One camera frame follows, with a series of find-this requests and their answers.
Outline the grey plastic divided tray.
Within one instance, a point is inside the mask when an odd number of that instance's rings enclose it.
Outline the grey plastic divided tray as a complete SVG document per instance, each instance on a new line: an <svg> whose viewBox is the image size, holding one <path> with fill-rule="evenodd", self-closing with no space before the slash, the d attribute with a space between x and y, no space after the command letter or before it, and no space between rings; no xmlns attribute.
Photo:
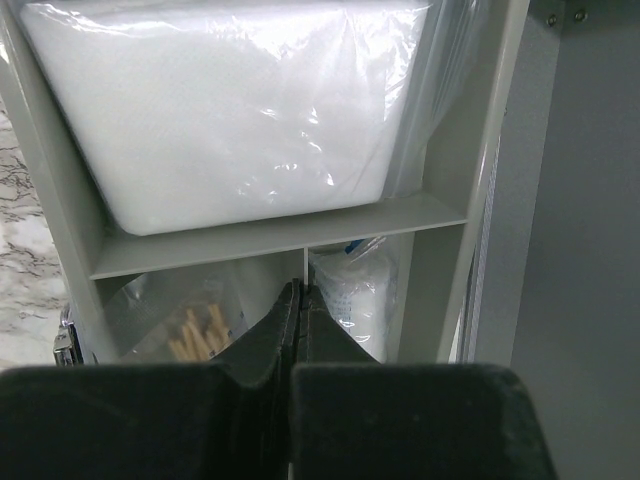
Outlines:
<svg viewBox="0 0 640 480"><path fill-rule="evenodd" d="M88 364L217 354L300 281L444 362L525 1L5 1L1 94Z"/></svg>

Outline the gauze bandage roll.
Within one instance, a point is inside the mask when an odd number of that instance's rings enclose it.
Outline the gauze bandage roll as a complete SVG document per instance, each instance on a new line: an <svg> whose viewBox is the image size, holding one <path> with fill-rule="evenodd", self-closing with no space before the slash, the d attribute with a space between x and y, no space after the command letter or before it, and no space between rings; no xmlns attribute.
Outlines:
<svg viewBox="0 0 640 480"><path fill-rule="evenodd" d="M313 283L331 317L380 363L395 313L401 241L378 236L309 252Z"/></svg>

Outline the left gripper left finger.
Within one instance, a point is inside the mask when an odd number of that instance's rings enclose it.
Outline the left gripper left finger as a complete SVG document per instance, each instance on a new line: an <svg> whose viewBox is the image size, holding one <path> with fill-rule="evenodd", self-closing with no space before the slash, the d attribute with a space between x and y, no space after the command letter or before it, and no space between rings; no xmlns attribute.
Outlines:
<svg viewBox="0 0 640 480"><path fill-rule="evenodd" d="M302 293L216 358L1 376L5 479L284 479Z"/></svg>

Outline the white gauze pad bag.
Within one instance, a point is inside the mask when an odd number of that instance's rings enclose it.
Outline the white gauze pad bag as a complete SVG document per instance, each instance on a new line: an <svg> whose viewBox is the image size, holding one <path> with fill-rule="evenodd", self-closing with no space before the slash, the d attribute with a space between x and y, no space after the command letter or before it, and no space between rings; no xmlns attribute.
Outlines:
<svg viewBox="0 0 640 480"><path fill-rule="evenodd" d="M119 227L367 205L422 184L486 1L19 1Z"/></svg>

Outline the cotton swabs bag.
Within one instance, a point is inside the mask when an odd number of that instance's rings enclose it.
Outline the cotton swabs bag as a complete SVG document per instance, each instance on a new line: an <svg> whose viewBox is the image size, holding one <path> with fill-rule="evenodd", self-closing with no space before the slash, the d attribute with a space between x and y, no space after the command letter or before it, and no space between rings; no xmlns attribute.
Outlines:
<svg viewBox="0 0 640 480"><path fill-rule="evenodd" d="M208 361L247 331L230 272L215 266L143 274L110 300L106 318L131 364Z"/></svg>

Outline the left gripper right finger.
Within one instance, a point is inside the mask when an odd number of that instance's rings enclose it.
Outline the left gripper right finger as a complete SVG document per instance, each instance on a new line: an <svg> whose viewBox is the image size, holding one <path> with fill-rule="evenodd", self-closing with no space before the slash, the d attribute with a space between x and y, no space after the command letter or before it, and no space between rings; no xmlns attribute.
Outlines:
<svg viewBox="0 0 640 480"><path fill-rule="evenodd" d="M491 364L382 364L310 288L291 379L297 479L553 479L533 402Z"/></svg>

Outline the grey metal medicine case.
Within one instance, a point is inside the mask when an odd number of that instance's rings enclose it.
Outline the grey metal medicine case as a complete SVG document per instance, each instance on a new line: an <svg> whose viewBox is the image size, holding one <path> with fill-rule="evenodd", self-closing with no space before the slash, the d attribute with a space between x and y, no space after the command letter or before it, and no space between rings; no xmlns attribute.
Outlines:
<svg viewBox="0 0 640 480"><path fill-rule="evenodd" d="M396 234L389 358L512 368L563 479L639 475L639 5L494 3L466 92L404 199L189 233L98 230L74 276L88 363L128 329L102 313L147 270L247 256L269 306L315 246Z"/></svg>

